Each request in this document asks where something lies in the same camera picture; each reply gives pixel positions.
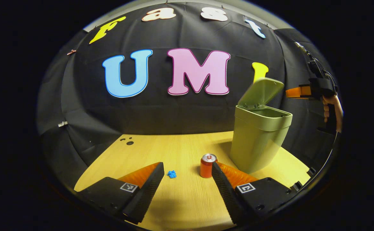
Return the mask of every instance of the hand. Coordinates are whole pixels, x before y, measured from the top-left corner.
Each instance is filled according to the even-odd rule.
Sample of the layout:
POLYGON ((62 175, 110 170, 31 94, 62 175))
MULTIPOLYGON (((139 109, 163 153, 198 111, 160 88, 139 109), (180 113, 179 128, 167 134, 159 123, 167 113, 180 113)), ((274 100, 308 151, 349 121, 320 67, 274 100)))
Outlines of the hand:
POLYGON ((322 103, 324 104, 324 122, 326 123, 328 121, 329 117, 329 107, 328 104, 333 104, 335 108, 335 116, 337 118, 337 126, 336 130, 337 132, 341 133, 341 128, 342 128, 342 119, 343 119, 343 114, 344 112, 342 111, 341 103, 338 99, 338 96, 332 96, 330 98, 326 98, 322 96, 323 101, 322 103))

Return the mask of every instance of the orange soda can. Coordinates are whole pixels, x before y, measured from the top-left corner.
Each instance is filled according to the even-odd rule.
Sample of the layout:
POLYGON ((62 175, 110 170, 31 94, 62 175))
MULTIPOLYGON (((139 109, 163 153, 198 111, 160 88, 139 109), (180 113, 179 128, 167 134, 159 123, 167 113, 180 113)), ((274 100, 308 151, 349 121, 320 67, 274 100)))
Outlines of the orange soda can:
POLYGON ((207 153, 201 158, 201 164, 200 164, 200 175, 204 178, 210 178, 211 175, 211 169, 213 162, 217 162, 217 157, 214 154, 207 153))

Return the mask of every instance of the pink letter m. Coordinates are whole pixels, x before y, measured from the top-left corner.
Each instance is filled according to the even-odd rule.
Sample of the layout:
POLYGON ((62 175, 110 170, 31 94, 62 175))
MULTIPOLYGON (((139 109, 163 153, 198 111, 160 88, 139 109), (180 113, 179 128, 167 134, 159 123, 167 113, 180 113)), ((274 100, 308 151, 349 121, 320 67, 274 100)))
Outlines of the pink letter m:
POLYGON ((224 51, 211 51, 203 65, 200 65, 193 52, 187 48, 171 49, 167 52, 173 58, 173 85, 168 88, 171 95, 185 95, 189 88, 184 84, 187 76, 194 92, 199 93, 209 76, 209 84, 204 88, 211 95, 225 95, 227 87, 227 61, 230 54, 224 51))

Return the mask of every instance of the table surface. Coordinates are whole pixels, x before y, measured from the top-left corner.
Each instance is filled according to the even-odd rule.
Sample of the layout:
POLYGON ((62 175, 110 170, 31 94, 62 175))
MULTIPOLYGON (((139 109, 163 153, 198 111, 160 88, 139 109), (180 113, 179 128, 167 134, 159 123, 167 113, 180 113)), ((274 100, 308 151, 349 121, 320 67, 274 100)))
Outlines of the table surface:
MULTIPOLYGON (((155 231, 219 231, 233 227, 213 178, 199 174, 200 159, 213 153, 219 162, 237 168, 228 157, 233 132, 186 135, 123 134, 87 168, 77 181, 77 192, 104 177, 120 178, 156 162, 164 163, 165 175, 138 226, 155 231), (176 178, 166 174, 174 170, 176 178)), ((272 177, 290 187, 309 180, 308 167, 291 153, 279 149, 273 161, 251 175, 272 177)))

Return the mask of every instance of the can top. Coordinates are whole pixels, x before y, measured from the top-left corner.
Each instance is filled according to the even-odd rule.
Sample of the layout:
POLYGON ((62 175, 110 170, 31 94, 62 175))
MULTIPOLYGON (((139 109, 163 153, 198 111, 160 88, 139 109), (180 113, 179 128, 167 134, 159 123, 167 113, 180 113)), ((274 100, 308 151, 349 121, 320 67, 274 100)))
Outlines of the can top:
POLYGON ((202 160, 208 163, 212 163, 217 159, 217 157, 214 154, 207 153, 203 156, 202 160))

